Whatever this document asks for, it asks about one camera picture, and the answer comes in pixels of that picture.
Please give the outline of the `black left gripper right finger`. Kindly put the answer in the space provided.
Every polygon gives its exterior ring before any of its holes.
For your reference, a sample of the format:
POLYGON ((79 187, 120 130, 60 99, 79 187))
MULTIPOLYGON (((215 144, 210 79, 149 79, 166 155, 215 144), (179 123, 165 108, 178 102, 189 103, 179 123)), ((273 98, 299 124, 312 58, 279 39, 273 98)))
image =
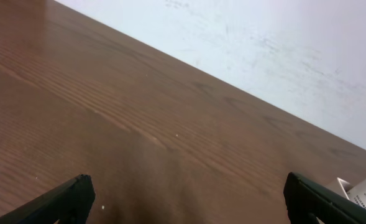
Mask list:
POLYGON ((290 172, 283 189, 291 224, 366 224, 366 209, 290 172))

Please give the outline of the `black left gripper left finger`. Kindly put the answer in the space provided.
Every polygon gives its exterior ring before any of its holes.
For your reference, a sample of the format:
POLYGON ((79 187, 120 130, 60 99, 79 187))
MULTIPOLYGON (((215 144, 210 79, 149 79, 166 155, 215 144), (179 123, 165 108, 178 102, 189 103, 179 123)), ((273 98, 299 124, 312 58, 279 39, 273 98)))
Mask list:
POLYGON ((0 217, 0 224, 85 224, 95 192, 91 176, 80 174, 0 217))

